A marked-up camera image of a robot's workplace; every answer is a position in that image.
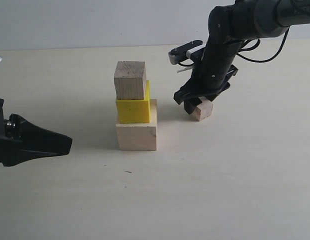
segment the table surface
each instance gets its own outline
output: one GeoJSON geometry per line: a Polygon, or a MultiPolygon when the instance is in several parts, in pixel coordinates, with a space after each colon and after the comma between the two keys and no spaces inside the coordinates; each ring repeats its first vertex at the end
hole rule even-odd
{"type": "Polygon", "coordinates": [[[236,58],[202,122],[173,101],[190,76],[173,47],[0,52],[5,117],[73,138],[68,156],[0,164],[0,240],[310,240],[310,39],[236,58]],[[118,150],[117,61],[146,62],[156,152],[118,150]]]}

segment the yellow block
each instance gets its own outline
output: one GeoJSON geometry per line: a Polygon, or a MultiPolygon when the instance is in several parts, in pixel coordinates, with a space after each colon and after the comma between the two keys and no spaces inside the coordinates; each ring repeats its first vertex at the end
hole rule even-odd
{"type": "Polygon", "coordinates": [[[146,84],[144,100],[116,99],[118,121],[120,124],[147,124],[151,122],[151,86],[146,84]]]}

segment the wooden block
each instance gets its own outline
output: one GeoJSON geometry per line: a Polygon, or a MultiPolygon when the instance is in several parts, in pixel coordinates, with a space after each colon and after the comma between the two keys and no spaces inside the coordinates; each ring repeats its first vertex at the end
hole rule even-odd
{"type": "Polygon", "coordinates": [[[192,107],[194,108],[191,116],[193,116],[197,121],[200,122],[212,115],[213,103],[206,97],[199,97],[196,101],[191,101],[190,104],[193,104],[192,107]]]}
{"type": "Polygon", "coordinates": [[[146,65],[143,61],[119,61],[114,74],[118,100],[143,100],[146,94],[146,65]]]}
{"type": "Polygon", "coordinates": [[[118,120],[121,124],[145,124],[151,121],[151,85],[147,81],[143,100],[116,100],[118,120]]]}
{"type": "Polygon", "coordinates": [[[157,100],[152,99],[150,123],[117,123],[117,139],[120,150],[157,150],[157,100]]]}

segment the stacked blocks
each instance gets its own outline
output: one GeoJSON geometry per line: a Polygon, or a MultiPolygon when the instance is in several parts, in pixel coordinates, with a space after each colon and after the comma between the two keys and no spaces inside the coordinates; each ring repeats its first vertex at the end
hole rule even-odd
{"type": "Polygon", "coordinates": [[[119,61],[114,84],[119,149],[156,151],[157,100],[151,99],[145,62],[119,61]]]}

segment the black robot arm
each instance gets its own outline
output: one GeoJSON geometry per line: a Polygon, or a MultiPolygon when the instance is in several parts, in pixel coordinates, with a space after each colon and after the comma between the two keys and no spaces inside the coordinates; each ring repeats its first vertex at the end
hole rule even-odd
{"type": "Polygon", "coordinates": [[[174,100],[178,104],[199,97],[214,101],[230,88],[229,80],[238,72],[233,61],[250,41],[257,44],[247,51],[258,47],[260,39],[285,34],[286,40],[290,26],[301,24],[310,24],[310,0],[236,0],[233,5],[215,7],[208,19],[206,45],[192,41],[169,52],[173,65],[193,61],[191,77],[174,100]]]}

